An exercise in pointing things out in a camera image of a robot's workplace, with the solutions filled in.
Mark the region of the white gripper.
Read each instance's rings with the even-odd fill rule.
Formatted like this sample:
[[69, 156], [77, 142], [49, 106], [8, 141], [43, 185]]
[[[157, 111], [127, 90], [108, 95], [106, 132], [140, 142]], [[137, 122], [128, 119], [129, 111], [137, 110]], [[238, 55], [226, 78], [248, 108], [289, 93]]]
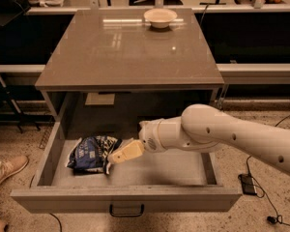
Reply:
[[122, 146], [107, 157], [108, 161], [111, 164], [117, 164], [127, 160], [132, 160], [142, 156], [144, 149], [150, 153], [165, 152], [165, 149], [162, 147], [159, 139], [160, 122], [161, 119], [141, 121], [139, 123], [140, 131], [138, 133], [138, 137], [141, 141], [126, 141]]

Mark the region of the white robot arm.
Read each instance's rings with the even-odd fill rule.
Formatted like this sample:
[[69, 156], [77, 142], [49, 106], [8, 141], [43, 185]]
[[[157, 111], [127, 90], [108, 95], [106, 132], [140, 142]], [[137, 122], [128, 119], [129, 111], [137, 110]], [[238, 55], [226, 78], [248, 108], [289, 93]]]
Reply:
[[213, 152], [219, 143], [237, 148], [290, 176], [290, 130], [232, 117], [205, 104], [188, 106], [179, 117], [142, 121], [107, 160], [117, 164], [169, 149]]

